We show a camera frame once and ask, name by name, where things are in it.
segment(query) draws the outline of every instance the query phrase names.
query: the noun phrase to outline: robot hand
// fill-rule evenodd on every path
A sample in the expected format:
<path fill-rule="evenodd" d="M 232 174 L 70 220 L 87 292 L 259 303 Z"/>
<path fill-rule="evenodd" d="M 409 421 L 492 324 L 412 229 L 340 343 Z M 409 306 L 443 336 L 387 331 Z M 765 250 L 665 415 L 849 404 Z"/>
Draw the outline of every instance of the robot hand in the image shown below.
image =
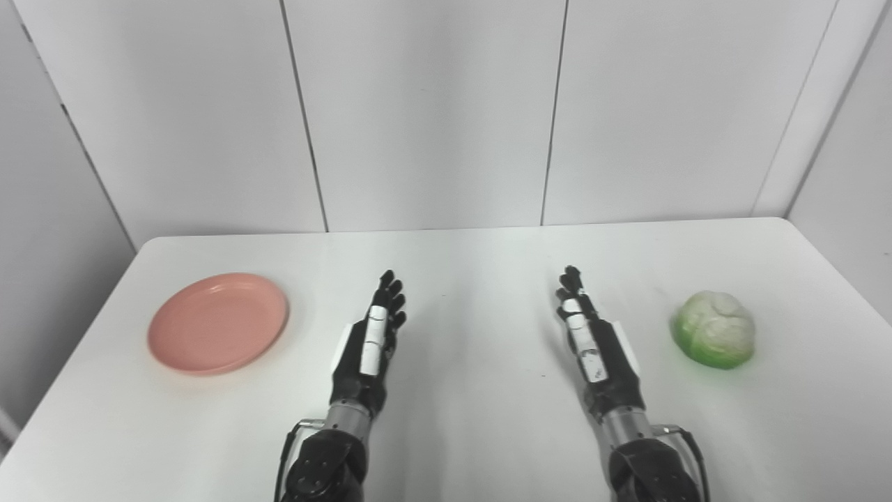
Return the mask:
<path fill-rule="evenodd" d="M 396 350 L 396 332 L 406 321 L 401 311 L 406 298 L 401 290 L 402 283 L 394 280 L 393 271 L 381 276 L 372 305 L 365 317 L 353 324 L 332 374 L 328 416 L 321 430 L 303 441 L 285 480 L 281 501 L 279 467 L 276 502 L 361 502 L 362 482 L 368 471 L 368 434 L 384 407 L 384 377 Z M 283 463 L 304 423 L 301 421 L 289 433 Z"/>
<path fill-rule="evenodd" d="M 698 462 L 704 502 L 706 469 L 693 436 L 675 425 L 653 427 L 645 415 L 638 374 L 632 369 L 613 324 L 598 316 L 582 287 L 579 270 L 560 276 L 557 314 L 566 324 L 570 348 L 585 377 L 585 404 L 609 442 L 609 483 L 619 502 L 699 502 L 700 489 L 674 448 L 656 436 L 678 433 Z"/>

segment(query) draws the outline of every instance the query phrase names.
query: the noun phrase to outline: cabbage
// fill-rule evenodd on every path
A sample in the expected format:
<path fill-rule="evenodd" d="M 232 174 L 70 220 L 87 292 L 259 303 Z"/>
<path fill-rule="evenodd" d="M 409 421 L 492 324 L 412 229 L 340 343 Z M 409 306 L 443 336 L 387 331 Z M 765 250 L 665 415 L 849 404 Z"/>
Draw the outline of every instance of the cabbage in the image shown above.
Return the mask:
<path fill-rule="evenodd" d="M 753 316 L 728 293 L 700 291 L 672 322 L 675 343 L 694 361 L 725 370 L 745 363 L 756 350 Z"/>

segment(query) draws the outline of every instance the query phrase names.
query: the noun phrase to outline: white table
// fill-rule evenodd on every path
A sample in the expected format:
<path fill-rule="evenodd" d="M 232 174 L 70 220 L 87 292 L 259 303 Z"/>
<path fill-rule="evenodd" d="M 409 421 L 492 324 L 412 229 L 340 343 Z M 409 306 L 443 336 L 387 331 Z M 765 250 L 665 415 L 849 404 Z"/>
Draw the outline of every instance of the white table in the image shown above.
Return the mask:
<path fill-rule="evenodd" d="M 566 264 L 623 323 L 651 420 L 696 434 L 713 500 L 888 500 L 892 328 L 777 219 L 158 238 L 0 466 L 0 500 L 271 499 L 285 432 L 324 416 L 343 326 L 392 267 L 409 322 L 372 432 L 367 500 L 607 501 L 553 314 Z M 221 376 L 156 363 L 155 310 L 233 271 L 285 291 L 282 338 Z M 752 361 L 714 370 L 675 347 L 669 317 L 700 289 L 752 310 Z"/>

